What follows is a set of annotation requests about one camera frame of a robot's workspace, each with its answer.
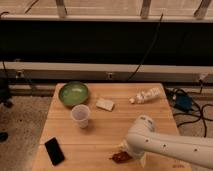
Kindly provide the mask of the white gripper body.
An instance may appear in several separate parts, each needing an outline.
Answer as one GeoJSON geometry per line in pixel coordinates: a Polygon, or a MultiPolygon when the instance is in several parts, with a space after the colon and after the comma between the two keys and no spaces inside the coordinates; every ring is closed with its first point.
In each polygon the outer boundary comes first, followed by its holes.
{"type": "Polygon", "coordinates": [[[126,140],[121,142],[120,148],[134,159],[141,159],[145,155],[144,150],[129,145],[126,140]]]}

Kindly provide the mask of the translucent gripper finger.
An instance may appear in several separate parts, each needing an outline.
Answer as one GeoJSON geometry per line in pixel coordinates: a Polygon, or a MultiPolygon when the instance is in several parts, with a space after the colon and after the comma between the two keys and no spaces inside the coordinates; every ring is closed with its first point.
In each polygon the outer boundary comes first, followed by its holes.
{"type": "Polygon", "coordinates": [[[142,168],[144,168],[146,166],[146,155],[140,158],[140,165],[142,168]]]}

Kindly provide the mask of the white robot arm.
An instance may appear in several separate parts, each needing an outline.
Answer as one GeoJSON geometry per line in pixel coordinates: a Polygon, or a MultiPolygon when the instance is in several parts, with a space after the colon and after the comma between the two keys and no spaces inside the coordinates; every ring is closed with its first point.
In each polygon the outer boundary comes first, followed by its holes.
{"type": "Polygon", "coordinates": [[[152,152],[213,169],[213,138],[157,133],[154,120],[147,115],[140,115],[133,122],[123,146],[134,159],[152,152]]]}

